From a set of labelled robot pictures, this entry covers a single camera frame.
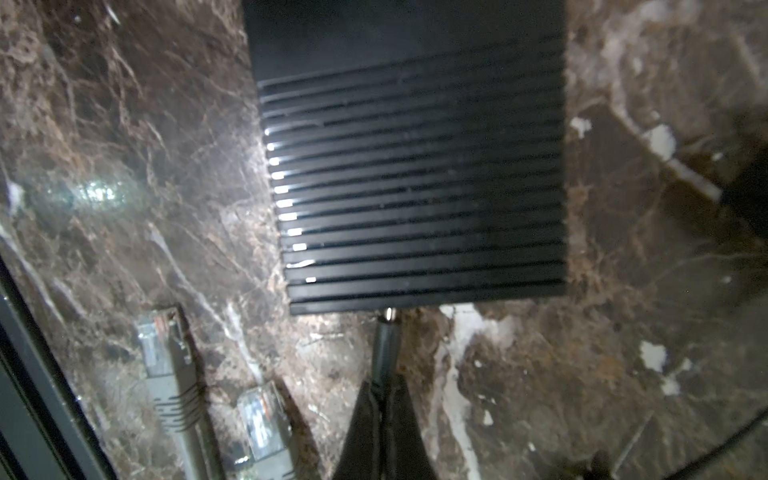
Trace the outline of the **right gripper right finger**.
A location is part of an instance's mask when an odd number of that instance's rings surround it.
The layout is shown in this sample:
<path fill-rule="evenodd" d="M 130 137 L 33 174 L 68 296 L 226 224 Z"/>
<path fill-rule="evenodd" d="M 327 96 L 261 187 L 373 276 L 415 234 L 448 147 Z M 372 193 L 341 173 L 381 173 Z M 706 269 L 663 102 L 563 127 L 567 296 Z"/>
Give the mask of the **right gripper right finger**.
<path fill-rule="evenodd" d="M 392 379 L 384 403 L 383 473 L 385 479 L 437 478 L 421 436 L 408 385 L 399 374 Z"/>

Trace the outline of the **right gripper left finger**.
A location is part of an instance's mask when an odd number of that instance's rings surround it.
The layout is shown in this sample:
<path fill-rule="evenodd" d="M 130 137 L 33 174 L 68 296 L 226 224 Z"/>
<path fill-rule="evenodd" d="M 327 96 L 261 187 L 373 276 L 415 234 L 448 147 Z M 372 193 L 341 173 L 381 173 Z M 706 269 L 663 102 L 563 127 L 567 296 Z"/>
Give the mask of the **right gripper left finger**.
<path fill-rule="evenodd" d="M 369 381 L 358 392 L 333 480 L 376 480 L 381 477 L 380 402 Z"/>

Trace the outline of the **black power adapter with plug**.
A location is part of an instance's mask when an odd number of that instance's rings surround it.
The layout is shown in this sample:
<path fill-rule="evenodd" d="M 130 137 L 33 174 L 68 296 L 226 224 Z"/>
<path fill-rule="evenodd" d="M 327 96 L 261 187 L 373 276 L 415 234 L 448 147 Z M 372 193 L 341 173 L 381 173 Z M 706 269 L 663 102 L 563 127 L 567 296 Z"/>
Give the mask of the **black power adapter with plug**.
<path fill-rule="evenodd" d="M 373 342 L 371 382 L 379 397 L 385 398 L 395 375 L 401 345 L 401 322 L 396 308 L 387 308 L 377 318 Z"/>

